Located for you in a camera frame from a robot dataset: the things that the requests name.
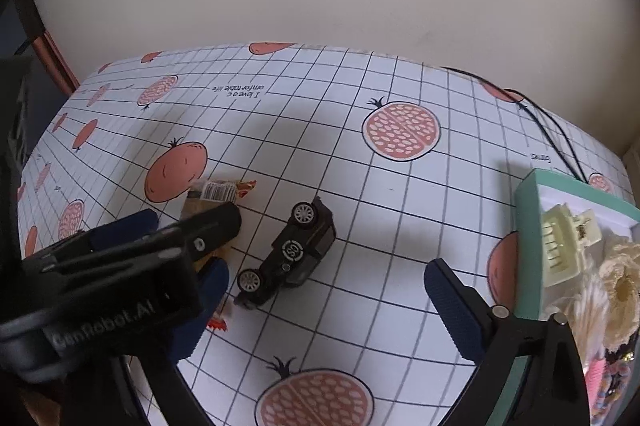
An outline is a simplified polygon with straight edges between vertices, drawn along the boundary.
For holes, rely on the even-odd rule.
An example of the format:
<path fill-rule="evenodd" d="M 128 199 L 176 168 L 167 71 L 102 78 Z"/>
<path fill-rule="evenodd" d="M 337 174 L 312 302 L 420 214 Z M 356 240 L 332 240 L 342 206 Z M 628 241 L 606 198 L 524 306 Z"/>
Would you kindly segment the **packaged biscuit snack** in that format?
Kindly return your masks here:
<path fill-rule="evenodd" d="M 254 189 L 256 183 L 256 180 L 198 180 L 192 184 L 186 194 L 180 219 L 192 217 L 227 202 L 236 204 Z M 210 332 L 228 331 L 226 319 L 229 316 L 231 316 L 231 312 L 224 311 L 224 303 L 220 302 L 208 320 L 207 329 Z"/>

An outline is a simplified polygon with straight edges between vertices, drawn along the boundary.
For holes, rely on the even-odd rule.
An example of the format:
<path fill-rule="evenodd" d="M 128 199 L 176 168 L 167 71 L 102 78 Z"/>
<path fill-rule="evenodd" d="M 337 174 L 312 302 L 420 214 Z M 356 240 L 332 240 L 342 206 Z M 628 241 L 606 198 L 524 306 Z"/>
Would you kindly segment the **pastel multicolour scrunchie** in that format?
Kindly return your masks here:
<path fill-rule="evenodd" d="M 628 362 L 606 362 L 599 391 L 588 394 L 591 425 L 601 425 L 605 421 L 613 404 L 625 392 L 630 374 L 631 365 Z"/>

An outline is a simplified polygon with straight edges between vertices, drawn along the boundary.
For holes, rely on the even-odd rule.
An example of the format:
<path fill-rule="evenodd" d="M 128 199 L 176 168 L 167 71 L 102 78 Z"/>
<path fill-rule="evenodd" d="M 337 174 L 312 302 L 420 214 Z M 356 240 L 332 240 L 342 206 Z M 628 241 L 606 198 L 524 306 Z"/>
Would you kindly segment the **cotton swabs bag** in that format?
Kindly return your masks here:
<path fill-rule="evenodd" d="M 567 318 L 580 360 L 590 362 L 603 345 L 610 302 L 608 292 L 595 273 L 582 277 L 579 290 L 552 302 L 541 315 L 544 319 L 557 313 Z"/>

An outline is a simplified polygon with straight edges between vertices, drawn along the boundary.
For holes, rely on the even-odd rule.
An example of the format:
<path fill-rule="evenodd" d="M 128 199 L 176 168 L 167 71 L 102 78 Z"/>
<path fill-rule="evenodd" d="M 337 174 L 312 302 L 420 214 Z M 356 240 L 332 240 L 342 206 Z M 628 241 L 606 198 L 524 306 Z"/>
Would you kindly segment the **black toy car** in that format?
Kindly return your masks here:
<path fill-rule="evenodd" d="M 235 305 L 254 309 L 282 288 L 302 286 L 329 253 L 336 239 L 333 212 L 315 196 L 291 209 L 285 227 L 271 243 L 271 252 L 258 268 L 236 277 Z"/>

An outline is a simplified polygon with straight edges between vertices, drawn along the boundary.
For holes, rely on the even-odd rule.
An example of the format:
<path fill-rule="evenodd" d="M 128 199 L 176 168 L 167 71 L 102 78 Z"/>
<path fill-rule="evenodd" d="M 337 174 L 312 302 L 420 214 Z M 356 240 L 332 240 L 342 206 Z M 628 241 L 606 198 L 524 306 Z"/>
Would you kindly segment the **cream lace scrunchie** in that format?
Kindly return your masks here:
<path fill-rule="evenodd" d="M 639 327 L 639 244 L 624 236 L 608 236 L 599 276 L 610 303 L 603 345 L 616 351 Z"/>

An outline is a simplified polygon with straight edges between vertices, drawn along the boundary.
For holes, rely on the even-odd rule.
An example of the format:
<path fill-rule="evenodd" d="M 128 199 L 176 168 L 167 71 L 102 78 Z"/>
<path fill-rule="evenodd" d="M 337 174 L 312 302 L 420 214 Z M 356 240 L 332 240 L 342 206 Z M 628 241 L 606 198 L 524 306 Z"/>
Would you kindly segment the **cream plastic hair claw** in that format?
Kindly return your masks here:
<path fill-rule="evenodd" d="M 542 215 L 542 282 L 544 287 L 576 278 L 588 268 L 586 249 L 602 240 L 596 213 L 574 215 L 567 204 L 557 204 Z"/>

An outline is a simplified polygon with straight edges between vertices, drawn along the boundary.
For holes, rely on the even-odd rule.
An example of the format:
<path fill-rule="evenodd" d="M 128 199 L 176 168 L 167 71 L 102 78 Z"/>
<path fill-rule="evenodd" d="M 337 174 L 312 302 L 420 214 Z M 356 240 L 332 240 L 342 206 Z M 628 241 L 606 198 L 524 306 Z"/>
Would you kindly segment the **teal shallow cardboard tray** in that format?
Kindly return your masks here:
<path fill-rule="evenodd" d="M 588 182 L 533 170 L 516 188 L 515 229 L 491 251 L 492 300 L 517 316 L 567 317 L 590 422 L 611 424 L 639 386 L 639 211 Z"/>

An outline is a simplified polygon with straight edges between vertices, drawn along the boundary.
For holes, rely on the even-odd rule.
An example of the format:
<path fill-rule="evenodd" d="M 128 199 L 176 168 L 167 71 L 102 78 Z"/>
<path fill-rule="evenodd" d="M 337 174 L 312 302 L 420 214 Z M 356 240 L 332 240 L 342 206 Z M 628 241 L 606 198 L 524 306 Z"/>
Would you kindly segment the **pink plastic comb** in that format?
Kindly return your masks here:
<path fill-rule="evenodd" d="M 599 391 L 600 383 L 606 365 L 605 358 L 594 358 L 585 372 L 585 382 L 588 394 L 596 394 Z"/>

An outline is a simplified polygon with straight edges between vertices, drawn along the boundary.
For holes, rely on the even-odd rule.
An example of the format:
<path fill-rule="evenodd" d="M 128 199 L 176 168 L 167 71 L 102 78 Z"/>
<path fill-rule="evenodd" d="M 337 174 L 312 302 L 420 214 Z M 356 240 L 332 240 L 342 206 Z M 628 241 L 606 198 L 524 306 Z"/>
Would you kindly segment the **grid fruit print tablecloth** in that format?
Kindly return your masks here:
<path fill-rule="evenodd" d="M 399 56 L 299 44 L 101 66 L 46 120 L 14 192 L 22 253 L 207 224 L 213 301 L 177 354 L 217 425 L 435 425 L 474 366 L 423 284 L 489 305 L 535 169 L 632 199 L 622 161 L 528 97 Z"/>

